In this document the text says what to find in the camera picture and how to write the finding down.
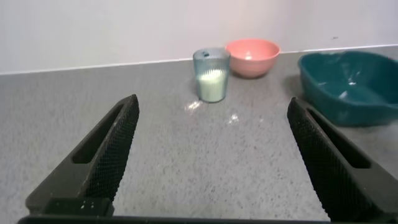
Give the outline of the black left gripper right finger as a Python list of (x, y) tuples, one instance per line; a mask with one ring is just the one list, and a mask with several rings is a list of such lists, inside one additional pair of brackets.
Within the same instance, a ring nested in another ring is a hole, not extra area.
[(287, 118), (313, 189), (333, 222), (396, 222), (397, 179), (307, 102)]

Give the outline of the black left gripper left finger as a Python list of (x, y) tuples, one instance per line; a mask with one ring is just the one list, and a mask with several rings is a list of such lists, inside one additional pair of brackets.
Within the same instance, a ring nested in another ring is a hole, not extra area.
[(135, 94), (118, 101), (25, 200), (31, 215), (53, 198), (113, 201), (139, 119)]

